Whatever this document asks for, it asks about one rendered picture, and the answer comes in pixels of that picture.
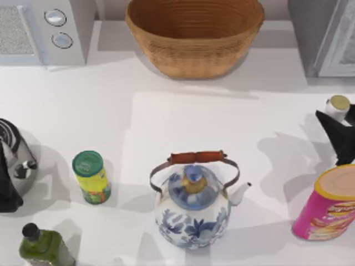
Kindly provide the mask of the grey cabinet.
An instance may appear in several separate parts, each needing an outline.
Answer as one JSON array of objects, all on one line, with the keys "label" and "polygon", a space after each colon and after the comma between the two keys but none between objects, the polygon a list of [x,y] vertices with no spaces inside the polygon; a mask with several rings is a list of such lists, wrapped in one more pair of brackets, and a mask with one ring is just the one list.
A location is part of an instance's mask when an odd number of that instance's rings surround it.
[{"label": "grey cabinet", "polygon": [[337,0],[288,0],[305,75],[317,76],[314,63]]}]

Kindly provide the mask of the large microwave knob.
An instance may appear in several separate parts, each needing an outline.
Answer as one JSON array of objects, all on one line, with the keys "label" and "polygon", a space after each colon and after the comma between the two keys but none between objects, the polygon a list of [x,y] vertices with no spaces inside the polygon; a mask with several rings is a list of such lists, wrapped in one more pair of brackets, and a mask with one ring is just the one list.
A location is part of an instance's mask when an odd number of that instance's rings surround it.
[{"label": "large microwave knob", "polygon": [[60,9],[52,9],[44,12],[45,21],[54,26],[61,27],[66,24],[67,17],[63,11]]}]

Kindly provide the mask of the grey cabinet door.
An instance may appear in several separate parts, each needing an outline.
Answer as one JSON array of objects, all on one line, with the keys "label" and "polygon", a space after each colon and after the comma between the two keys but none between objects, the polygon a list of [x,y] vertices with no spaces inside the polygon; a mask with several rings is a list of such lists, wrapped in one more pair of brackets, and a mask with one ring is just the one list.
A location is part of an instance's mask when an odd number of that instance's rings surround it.
[{"label": "grey cabinet door", "polygon": [[355,0],[337,0],[314,67],[319,77],[355,77]]}]

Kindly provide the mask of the small microwave knob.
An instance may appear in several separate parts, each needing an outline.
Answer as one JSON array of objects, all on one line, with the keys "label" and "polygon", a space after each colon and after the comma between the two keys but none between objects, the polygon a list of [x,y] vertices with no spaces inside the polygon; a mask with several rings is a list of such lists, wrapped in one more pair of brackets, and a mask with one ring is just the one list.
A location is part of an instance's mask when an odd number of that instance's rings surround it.
[{"label": "small microwave knob", "polygon": [[67,33],[59,32],[51,36],[52,43],[60,49],[69,49],[73,45],[73,39]]}]

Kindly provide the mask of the woven brown basket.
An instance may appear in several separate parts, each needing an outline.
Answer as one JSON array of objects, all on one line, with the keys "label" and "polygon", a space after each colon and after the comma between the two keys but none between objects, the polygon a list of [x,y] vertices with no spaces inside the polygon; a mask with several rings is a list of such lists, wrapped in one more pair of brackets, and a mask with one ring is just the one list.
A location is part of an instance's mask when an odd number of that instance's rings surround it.
[{"label": "woven brown basket", "polygon": [[164,75],[210,79],[244,57],[264,20],[259,0],[130,0],[125,21]]}]

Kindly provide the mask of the green bottle with black cap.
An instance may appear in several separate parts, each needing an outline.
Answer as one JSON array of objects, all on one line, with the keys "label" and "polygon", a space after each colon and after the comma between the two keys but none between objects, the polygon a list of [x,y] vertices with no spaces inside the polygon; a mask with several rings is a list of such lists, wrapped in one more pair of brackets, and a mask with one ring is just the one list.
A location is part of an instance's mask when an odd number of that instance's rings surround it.
[{"label": "green bottle with black cap", "polygon": [[22,228],[22,236],[19,255],[29,266],[76,266],[59,232],[27,223]]}]

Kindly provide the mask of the small white gold-capped bottle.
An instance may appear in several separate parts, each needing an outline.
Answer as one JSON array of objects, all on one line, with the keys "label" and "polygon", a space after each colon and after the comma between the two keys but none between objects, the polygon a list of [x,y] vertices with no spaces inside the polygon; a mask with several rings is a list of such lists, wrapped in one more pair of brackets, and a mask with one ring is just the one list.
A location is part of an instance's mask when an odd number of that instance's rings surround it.
[{"label": "small white gold-capped bottle", "polygon": [[338,122],[343,122],[351,107],[350,100],[343,95],[334,95],[326,102],[325,114]]}]

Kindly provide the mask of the blue and white teapot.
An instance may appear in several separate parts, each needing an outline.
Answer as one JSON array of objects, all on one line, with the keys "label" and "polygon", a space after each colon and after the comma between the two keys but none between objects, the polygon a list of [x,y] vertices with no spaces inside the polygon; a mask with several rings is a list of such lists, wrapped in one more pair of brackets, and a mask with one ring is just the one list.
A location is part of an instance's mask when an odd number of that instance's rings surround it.
[{"label": "blue and white teapot", "polygon": [[240,178],[238,172],[229,182],[222,183],[205,165],[221,162],[238,168],[222,150],[171,154],[166,162],[156,166],[153,177],[173,165],[176,171],[164,182],[150,187],[156,192],[155,222],[160,234],[171,244],[183,249],[208,247],[226,232],[232,207],[238,206],[251,187],[246,182],[233,194],[227,189]]}]

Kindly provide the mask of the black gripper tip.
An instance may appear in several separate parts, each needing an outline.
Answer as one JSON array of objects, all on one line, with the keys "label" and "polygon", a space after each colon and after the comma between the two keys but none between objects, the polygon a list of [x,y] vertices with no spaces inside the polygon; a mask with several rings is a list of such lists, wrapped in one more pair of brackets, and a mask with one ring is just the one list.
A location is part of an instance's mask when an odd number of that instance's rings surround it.
[{"label": "black gripper tip", "polygon": [[337,155],[336,166],[352,164],[355,161],[355,104],[350,104],[349,112],[345,116],[345,121],[350,126],[319,110],[315,114]]}]

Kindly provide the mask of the pale microwave oven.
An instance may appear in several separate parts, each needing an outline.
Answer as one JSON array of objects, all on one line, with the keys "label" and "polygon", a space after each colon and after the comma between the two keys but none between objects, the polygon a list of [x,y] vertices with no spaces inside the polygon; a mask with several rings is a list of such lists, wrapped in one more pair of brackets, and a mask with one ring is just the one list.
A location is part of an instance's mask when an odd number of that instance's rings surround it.
[{"label": "pale microwave oven", "polygon": [[[44,12],[52,9],[65,13],[65,25],[45,21]],[[95,0],[0,0],[0,66],[85,65],[96,14]],[[59,32],[73,39],[69,49],[52,43],[51,36]]]}]

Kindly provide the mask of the pink snack can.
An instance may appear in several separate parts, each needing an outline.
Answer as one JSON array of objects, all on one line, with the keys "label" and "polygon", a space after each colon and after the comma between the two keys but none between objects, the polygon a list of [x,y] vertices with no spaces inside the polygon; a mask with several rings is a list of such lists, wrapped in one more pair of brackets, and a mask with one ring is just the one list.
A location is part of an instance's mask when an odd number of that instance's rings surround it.
[{"label": "pink snack can", "polygon": [[307,241],[339,237],[355,221],[355,164],[334,167],[319,176],[313,192],[292,225]]}]

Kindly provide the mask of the green and yellow can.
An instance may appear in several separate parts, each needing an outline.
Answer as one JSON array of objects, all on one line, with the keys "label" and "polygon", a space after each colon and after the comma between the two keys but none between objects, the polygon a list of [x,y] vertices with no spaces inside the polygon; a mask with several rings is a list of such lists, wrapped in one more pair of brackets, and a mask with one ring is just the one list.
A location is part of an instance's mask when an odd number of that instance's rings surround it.
[{"label": "green and yellow can", "polygon": [[72,161],[84,199],[90,204],[102,204],[111,195],[111,184],[107,178],[104,161],[96,151],[82,151]]}]

